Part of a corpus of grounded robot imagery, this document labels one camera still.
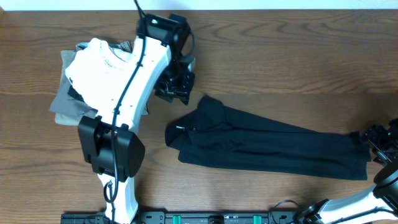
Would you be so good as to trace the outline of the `black t-shirt with logo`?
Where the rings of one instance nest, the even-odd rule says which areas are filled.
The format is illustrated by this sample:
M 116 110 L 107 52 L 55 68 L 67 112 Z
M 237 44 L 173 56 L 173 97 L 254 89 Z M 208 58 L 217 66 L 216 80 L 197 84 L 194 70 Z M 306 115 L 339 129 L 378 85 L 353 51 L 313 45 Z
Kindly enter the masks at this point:
M 371 160 L 357 132 L 319 133 L 230 108 L 204 96 L 165 129 L 180 162 L 205 167 L 367 180 Z

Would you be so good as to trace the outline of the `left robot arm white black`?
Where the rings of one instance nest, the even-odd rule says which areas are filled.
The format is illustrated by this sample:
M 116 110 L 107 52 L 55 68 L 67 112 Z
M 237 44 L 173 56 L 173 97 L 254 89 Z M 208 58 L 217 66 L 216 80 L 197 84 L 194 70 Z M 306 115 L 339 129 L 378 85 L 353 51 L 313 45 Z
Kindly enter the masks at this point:
M 134 177 L 144 160 L 138 138 L 142 110 L 151 94 L 187 105 L 194 85 L 195 58 L 183 47 L 192 31 L 185 17 L 141 12 L 132 51 L 132 69 L 110 81 L 96 77 L 79 94 L 98 110 L 82 117 L 78 136 L 85 162 L 103 184 L 106 210 L 88 216 L 95 223 L 132 223 L 138 211 Z

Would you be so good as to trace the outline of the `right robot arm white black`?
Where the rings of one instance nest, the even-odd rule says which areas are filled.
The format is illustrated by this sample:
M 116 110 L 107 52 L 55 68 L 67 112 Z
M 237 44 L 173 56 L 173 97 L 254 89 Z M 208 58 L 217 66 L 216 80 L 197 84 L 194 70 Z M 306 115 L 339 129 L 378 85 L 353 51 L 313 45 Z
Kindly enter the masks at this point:
M 371 126 L 362 135 L 383 166 L 374 185 L 350 197 L 324 200 L 298 214 L 294 223 L 372 223 L 397 220 L 397 119 L 389 128 Z

